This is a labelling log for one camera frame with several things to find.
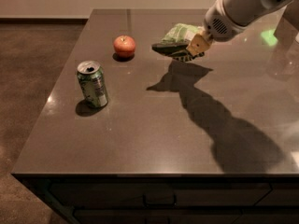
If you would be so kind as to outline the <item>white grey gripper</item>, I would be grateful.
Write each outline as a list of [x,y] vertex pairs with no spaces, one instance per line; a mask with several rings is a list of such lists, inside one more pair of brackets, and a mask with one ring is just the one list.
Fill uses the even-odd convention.
[[238,25],[229,17],[222,0],[217,0],[207,11],[203,24],[205,31],[186,34],[189,42],[186,50],[193,57],[207,51],[213,40],[227,42],[245,31],[243,26]]

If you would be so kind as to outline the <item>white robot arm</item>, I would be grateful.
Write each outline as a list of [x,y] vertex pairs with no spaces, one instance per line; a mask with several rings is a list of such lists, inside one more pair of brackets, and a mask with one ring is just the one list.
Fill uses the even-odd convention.
[[207,11],[203,28],[187,46],[193,56],[207,51],[211,44],[226,42],[243,33],[253,22],[298,0],[217,0]]

